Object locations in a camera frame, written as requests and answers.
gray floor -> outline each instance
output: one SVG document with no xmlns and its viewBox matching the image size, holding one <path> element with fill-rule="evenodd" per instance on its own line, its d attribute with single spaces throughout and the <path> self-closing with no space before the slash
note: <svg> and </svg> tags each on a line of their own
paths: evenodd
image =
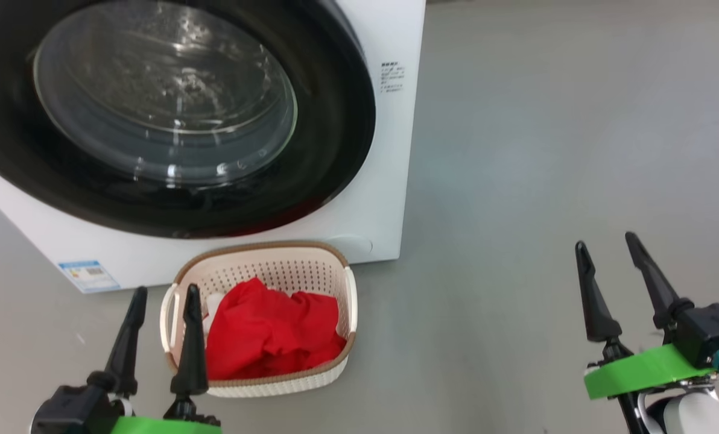
<svg viewBox="0 0 719 434">
<path fill-rule="evenodd" d="M 334 385 L 203 397 L 225 432 L 625 432 L 589 402 L 574 242 L 624 341 L 660 343 L 622 232 L 677 290 L 719 301 L 719 2 L 429 8 L 403 256 L 356 267 L 359 333 Z M 171 401 L 150 295 L 140 414 Z M 103 367 L 130 294 L 81 296 L 0 214 L 0 432 Z"/>
</svg>

laundry basket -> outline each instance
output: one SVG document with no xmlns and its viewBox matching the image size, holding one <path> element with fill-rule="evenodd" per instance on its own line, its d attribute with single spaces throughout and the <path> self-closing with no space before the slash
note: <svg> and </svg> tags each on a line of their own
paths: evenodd
<svg viewBox="0 0 719 434">
<path fill-rule="evenodd" d="M 188 285 L 196 283 L 199 286 L 201 309 L 206 314 L 207 296 L 225 294 L 237 283 L 253 277 L 260 278 L 268 288 L 288 295 L 305 291 L 335 297 L 338 300 L 338 326 L 335 331 L 346 339 L 346 346 L 335 360 L 316 368 L 262 379 L 210 381 L 207 393 L 222 398 L 252 398 L 303 392 L 334 382 L 346 367 L 354 345 L 356 283 L 343 255 L 331 245 L 321 242 L 244 245 L 204 253 L 191 259 L 177 274 L 161 303 L 161 344 L 169 367 L 176 373 L 180 363 L 185 330 L 182 312 Z"/>
</svg>

blue sticker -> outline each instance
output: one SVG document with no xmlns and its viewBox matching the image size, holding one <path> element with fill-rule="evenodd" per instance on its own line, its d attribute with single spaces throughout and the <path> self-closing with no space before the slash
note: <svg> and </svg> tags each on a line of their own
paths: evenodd
<svg viewBox="0 0 719 434">
<path fill-rule="evenodd" d="M 81 289 L 82 293 L 95 293 L 99 291 L 113 291 L 121 286 L 100 265 L 99 261 L 80 261 L 75 263 L 60 263 L 59 268 L 70 278 L 70 281 Z"/>
</svg>

red cloth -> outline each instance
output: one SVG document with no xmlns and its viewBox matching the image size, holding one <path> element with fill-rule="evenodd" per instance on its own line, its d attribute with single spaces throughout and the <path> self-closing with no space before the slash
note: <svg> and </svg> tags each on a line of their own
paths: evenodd
<svg viewBox="0 0 719 434">
<path fill-rule="evenodd" d="M 338 357 L 333 297 L 265 287 L 257 277 L 225 295 L 207 337 L 211 380 L 259 379 L 315 368 Z"/>
</svg>

washing machine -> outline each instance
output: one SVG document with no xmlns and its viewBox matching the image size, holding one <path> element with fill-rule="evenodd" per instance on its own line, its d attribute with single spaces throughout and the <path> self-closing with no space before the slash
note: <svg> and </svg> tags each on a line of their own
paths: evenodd
<svg viewBox="0 0 719 434">
<path fill-rule="evenodd" d="M 395 259 L 425 0 L 0 0 L 0 209 L 84 293 Z"/>
</svg>

